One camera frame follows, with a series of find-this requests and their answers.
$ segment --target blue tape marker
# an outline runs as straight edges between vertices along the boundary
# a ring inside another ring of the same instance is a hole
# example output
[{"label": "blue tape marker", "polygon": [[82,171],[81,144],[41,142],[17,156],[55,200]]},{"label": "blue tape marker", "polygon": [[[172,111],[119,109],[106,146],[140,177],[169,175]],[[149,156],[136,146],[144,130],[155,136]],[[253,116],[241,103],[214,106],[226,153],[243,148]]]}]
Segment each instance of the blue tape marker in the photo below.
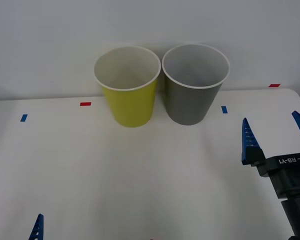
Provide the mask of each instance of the blue tape marker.
[{"label": "blue tape marker", "polygon": [[28,114],[23,114],[20,122],[25,122],[28,117]]},{"label": "blue tape marker", "polygon": [[227,114],[227,113],[228,113],[227,107],[226,107],[226,106],[221,106],[221,108],[222,108],[222,112],[223,112],[224,114]]}]

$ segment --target white table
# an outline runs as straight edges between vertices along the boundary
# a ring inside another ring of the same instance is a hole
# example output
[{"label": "white table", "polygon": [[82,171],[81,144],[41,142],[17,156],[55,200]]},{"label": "white table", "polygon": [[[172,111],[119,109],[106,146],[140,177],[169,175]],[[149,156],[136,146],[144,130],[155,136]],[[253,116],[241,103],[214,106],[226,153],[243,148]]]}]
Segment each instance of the white table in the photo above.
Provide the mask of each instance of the white table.
[{"label": "white table", "polygon": [[0,240],[27,240],[39,213],[45,240],[287,240],[270,179],[241,163],[242,120],[266,157],[297,153],[294,110],[289,89],[222,91],[182,126],[158,97],[126,128],[103,97],[0,101]]}]

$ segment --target cup rim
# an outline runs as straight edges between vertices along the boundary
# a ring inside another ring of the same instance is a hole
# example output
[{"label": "cup rim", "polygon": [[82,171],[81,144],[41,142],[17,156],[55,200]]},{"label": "cup rim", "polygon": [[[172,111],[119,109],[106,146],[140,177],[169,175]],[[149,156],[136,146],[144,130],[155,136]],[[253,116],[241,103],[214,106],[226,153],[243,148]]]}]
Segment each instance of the cup rim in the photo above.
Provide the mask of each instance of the cup rim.
[{"label": "cup rim", "polygon": [[[213,85],[209,85],[209,86],[191,86],[191,85],[187,85],[187,84],[178,82],[177,80],[174,80],[174,79],[167,73],[166,68],[165,68],[165,65],[164,65],[166,56],[167,56],[171,51],[173,51],[173,50],[175,50],[175,49],[177,49],[177,48],[184,47],[184,46],[191,46],[191,45],[192,45],[192,46],[201,46],[201,47],[206,47],[206,48],[212,49],[212,50],[218,52],[219,54],[221,54],[221,56],[224,57],[226,63],[228,64],[228,72],[227,72],[226,76],[225,76],[221,81],[219,81],[219,82],[217,82],[217,83],[215,83],[215,84],[213,84]],[[189,88],[189,89],[211,89],[211,88],[214,88],[214,87],[216,87],[216,86],[222,84],[222,83],[228,78],[228,76],[229,76],[229,74],[230,74],[230,68],[231,68],[231,67],[230,67],[230,62],[229,62],[228,58],[226,57],[226,55],[224,55],[220,50],[218,50],[218,49],[216,49],[216,48],[214,48],[214,47],[212,47],[212,46],[209,46],[209,45],[206,45],[206,44],[201,44],[201,43],[181,44],[181,45],[178,45],[178,46],[175,46],[175,47],[171,48],[170,50],[168,50],[168,51],[164,54],[164,56],[163,56],[163,58],[162,58],[162,63],[161,63],[161,64],[162,64],[162,70],[163,70],[164,74],[165,74],[171,81],[173,81],[174,83],[176,83],[176,84],[178,84],[178,85],[180,85],[180,86],[183,86],[183,87],[186,87],[186,88]]]},{"label": "cup rim", "polygon": [[147,49],[147,48],[145,48],[145,47],[142,47],[142,46],[128,45],[128,46],[115,47],[115,48],[113,48],[113,49],[107,51],[106,53],[102,54],[101,56],[99,56],[99,57],[97,58],[97,60],[95,61],[95,64],[94,64],[94,69],[96,68],[97,63],[98,63],[99,59],[100,59],[102,56],[104,56],[104,55],[106,55],[106,54],[108,54],[108,53],[110,53],[110,52],[113,52],[113,51],[115,51],[115,50],[123,49],[123,48],[136,48],[136,49],[141,49],[141,50],[145,50],[145,51],[147,51],[148,53],[152,54],[152,55],[154,56],[154,58],[156,58],[156,60],[157,60],[157,62],[158,62],[158,72],[155,74],[154,78],[152,78],[150,81],[148,81],[147,83],[145,83],[145,84],[143,84],[143,85],[141,85],[141,86],[137,86],[137,87],[133,87],[133,88],[125,88],[125,89],[121,89],[121,88],[114,88],[114,87],[110,87],[110,86],[105,85],[104,83],[102,83],[102,82],[97,78],[96,74],[94,73],[94,77],[95,77],[96,82],[97,82],[98,84],[100,84],[102,87],[106,88],[106,89],[110,89],[110,90],[114,90],[114,91],[118,91],[118,92],[129,92],[129,91],[134,91],[134,90],[142,89],[142,88],[144,88],[144,87],[150,85],[151,83],[153,83],[153,82],[157,79],[157,77],[159,76],[159,74],[160,74],[160,71],[161,71],[161,61],[160,61],[159,57],[158,57],[153,51],[151,51],[151,50],[149,50],[149,49]]}]

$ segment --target white wall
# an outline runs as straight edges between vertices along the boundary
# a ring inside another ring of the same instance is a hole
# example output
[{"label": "white wall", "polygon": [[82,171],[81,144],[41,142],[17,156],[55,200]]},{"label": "white wall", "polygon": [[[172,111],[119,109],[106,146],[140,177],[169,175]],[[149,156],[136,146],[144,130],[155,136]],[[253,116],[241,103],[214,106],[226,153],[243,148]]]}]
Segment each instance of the white wall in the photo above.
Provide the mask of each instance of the white wall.
[{"label": "white wall", "polygon": [[300,94],[300,0],[0,0],[0,99],[101,95],[93,66],[105,50],[161,57],[187,42],[228,56],[223,89]]}]

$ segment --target yellow paper cup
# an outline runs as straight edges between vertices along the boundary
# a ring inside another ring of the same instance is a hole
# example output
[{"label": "yellow paper cup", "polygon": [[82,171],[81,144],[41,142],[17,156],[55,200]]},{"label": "yellow paper cup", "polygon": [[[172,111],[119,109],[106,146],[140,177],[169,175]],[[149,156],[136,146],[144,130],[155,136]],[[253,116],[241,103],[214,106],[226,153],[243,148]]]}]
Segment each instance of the yellow paper cup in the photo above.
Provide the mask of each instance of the yellow paper cup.
[{"label": "yellow paper cup", "polygon": [[119,124],[134,128],[149,121],[160,70],[158,56],[140,46],[115,48],[96,61],[96,81]]}]

